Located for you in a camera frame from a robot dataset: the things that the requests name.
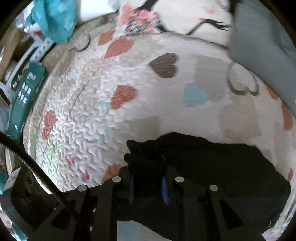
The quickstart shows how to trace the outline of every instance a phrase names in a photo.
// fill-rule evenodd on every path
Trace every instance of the bed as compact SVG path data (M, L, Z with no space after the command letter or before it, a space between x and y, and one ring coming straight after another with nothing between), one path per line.
M292 187L276 226L263 234L276 240L295 211L296 126L286 105L221 46L173 33L116 39L114 28L75 33L56 55L24 128L27 152L67 191L116 175L129 139L176 131L256 145ZM88 39L86 50L71 50Z

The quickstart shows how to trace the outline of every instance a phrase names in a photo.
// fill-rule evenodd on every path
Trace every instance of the blue cloth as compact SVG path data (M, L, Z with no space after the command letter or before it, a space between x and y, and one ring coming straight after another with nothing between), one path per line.
M18 240L18 241L26 241L27 240L27 238L24 236L22 231L20 231L20 229L17 226L15 226L14 224L12 225L12 233L14 233L14 238L16 238L16 240Z
M7 179L6 179L5 171L0 166L0 195L3 194L3 189L5 187L6 181Z
M37 22L46 37L55 43L66 43L70 40L77 22L76 1L35 0L26 22Z

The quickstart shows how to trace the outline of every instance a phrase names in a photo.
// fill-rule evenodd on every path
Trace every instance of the heart pattern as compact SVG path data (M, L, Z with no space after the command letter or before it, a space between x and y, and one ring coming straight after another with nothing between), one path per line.
M113 37L113 34L115 33L115 30L112 29L112 30L109 30L105 33L102 33L100 35L100 39L99 39L99 42L98 44L99 45L104 45L106 43L109 43L111 40L112 40L112 37Z
M83 174L83 180L88 181L89 180L89 174L86 172Z
M269 87L269 85L267 85L266 83L264 83L265 88L267 89L269 95L271 96L272 99L277 100L279 98L279 96L273 91L272 88Z
M125 102L130 102L137 95L137 90L128 85L119 85L113 94L111 108L119 109Z
M258 111L249 94L244 98L231 95L231 103L222 108L219 122L224 136L236 143L247 143L262 135Z
M175 63L178 61L175 53L166 53L151 61L148 65L162 78L173 78L176 76L178 68Z
M80 161L80 158L77 157L77 156L69 156L67 159L72 164L75 163L75 162L77 162L77 161Z
M107 171L105 172L102 183L104 181L108 180L109 178L112 178L112 177L118 175L120 168L121 168L121 165L119 165L119 164L114 164L113 166L109 166Z
M289 108L284 104L284 102L281 103L281 110L284 117L284 130L290 131L293 126L293 117Z
M104 59L118 56L129 51L132 48L133 44L133 40L127 40L126 38L117 39L109 45Z
M194 55L192 61L196 59L194 83L208 93L208 100L219 102L225 97L225 82L221 81L225 77L225 69L228 63L222 59Z
M237 88L234 87L233 83L232 83L232 80L231 80L231 75L232 75L232 68L235 64L238 64L234 61L232 61L229 66L228 66L228 69L227 69L227 72L226 72L226 82L228 84L228 87L229 89L236 95L242 95L242 96L245 96L247 95L248 93L250 93L251 95L257 97L259 94L260 94L260 91L259 91L259 85L258 85L258 81L255 77L255 75L249 71L249 74L250 76L252 77L254 83L255 83L255 89L254 91L250 90L248 87L245 87L244 89L242 90L238 90Z
M57 121L56 114L50 110L44 116L44 128L42 131L43 140L47 139L50 135L51 130L53 129L55 123Z
M185 107L195 107L207 102L208 93L199 89L196 83L191 83L185 86L183 99Z
M292 178L293 178L293 169L290 168L290 171L289 171L289 174L288 174L288 177L287 177L287 181L291 182Z

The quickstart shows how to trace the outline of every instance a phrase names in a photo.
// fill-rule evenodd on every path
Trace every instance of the black fabric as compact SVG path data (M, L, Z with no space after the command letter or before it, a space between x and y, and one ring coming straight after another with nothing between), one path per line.
M124 159L134 174L135 198L120 218L171 240L176 239L170 230L177 222L176 209L163 204L160 189L166 165L193 183L222 188L261 233L275 225L290 195L290 183L255 146L211 143L175 132L155 141L128 141L127 146L131 154Z

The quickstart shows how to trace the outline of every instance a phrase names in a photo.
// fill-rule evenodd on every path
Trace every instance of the floral pillow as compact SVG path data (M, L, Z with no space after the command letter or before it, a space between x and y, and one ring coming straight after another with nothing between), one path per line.
M115 36L173 31L227 45L228 0L121 0Z

